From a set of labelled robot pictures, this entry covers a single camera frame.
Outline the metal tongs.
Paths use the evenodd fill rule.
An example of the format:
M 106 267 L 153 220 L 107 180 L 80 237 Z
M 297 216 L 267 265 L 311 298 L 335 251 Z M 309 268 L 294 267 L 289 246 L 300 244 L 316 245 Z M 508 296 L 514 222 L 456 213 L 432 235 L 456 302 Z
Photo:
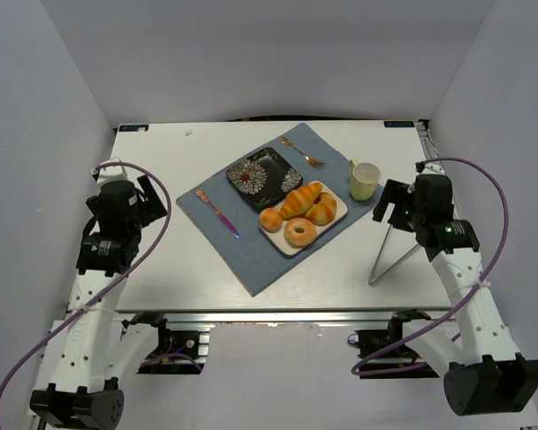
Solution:
M 394 259 L 392 262 L 385 262 L 384 258 L 386 257 L 386 252 L 388 251 L 388 244 L 393 236 L 394 230 L 395 229 L 392 226 L 388 226 L 388 228 L 386 229 L 386 233 L 383 237 L 376 258 L 369 272 L 368 284 L 371 287 L 375 287 L 381 280 L 383 280 L 387 275 L 395 271 L 399 266 L 401 266 L 406 260 L 412 257 L 420 249 L 419 245 L 413 245 L 410 249 L 401 254 L 398 258 Z

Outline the ring doughnut bread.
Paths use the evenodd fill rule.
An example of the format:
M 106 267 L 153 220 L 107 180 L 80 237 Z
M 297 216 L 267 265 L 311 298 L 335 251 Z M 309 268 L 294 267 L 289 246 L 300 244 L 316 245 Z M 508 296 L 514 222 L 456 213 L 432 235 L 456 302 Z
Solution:
M 286 223 L 284 236 L 290 245 L 304 247 L 315 241 L 317 238 L 317 231 L 315 225 L 309 220 L 295 218 Z

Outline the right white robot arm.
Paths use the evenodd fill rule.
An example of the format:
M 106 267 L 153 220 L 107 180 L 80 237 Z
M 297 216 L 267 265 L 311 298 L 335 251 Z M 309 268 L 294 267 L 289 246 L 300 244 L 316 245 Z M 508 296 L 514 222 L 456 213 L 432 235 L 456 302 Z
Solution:
M 416 170 L 410 185 L 387 181 L 373 219 L 381 221 L 392 205 L 389 225 L 414 234 L 447 293 L 461 342 L 438 329 L 443 318 L 408 317 L 397 325 L 401 338 L 382 351 L 414 351 L 442 379 L 458 416 L 520 412 L 538 389 L 538 360 L 523 356 L 499 314 L 473 226 L 454 216 L 450 178 L 437 159 Z

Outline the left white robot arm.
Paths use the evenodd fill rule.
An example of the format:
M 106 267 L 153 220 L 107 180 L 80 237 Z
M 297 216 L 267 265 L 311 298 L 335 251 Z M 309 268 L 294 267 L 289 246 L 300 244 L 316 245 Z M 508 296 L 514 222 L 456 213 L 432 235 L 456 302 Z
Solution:
M 125 406 L 124 390 L 159 345 L 159 322 L 136 317 L 125 336 L 108 347 L 119 298 L 128 277 L 156 248 L 139 251 L 142 231 L 161 220 L 172 204 L 163 183 L 144 168 L 109 159 L 92 170 L 99 187 L 86 205 L 91 218 L 82 231 L 70 315 L 55 330 L 65 343 L 48 386 L 30 396 L 30 410 L 55 429 L 114 429 Z

